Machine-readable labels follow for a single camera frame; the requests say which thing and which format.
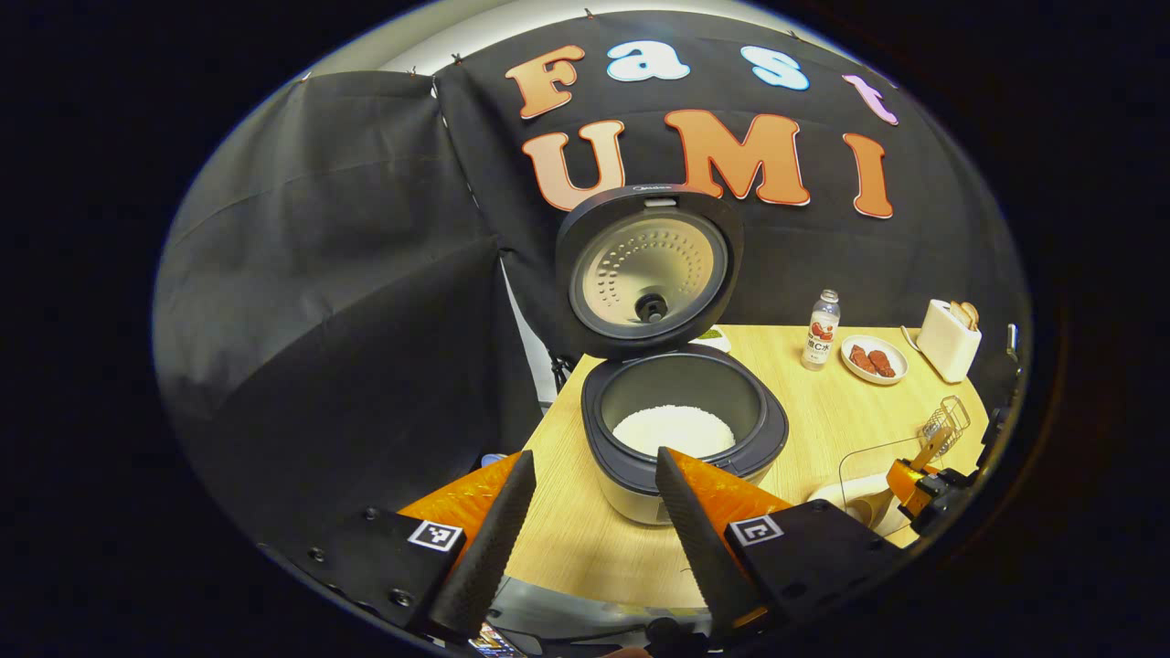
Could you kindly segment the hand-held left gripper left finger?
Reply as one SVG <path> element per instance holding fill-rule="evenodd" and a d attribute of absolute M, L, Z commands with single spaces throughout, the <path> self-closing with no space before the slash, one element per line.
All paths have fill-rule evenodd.
<path fill-rule="evenodd" d="M 439 640 L 480 633 L 537 484 L 514 453 L 392 510 L 367 505 L 263 549 L 292 574 L 376 621 Z"/>

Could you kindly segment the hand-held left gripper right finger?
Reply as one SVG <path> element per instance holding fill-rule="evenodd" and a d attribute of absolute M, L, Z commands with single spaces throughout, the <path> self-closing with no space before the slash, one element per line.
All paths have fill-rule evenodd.
<path fill-rule="evenodd" d="M 814 621 L 902 554 L 834 503 L 786 503 L 676 450 L 659 450 L 655 482 L 718 640 Z"/>

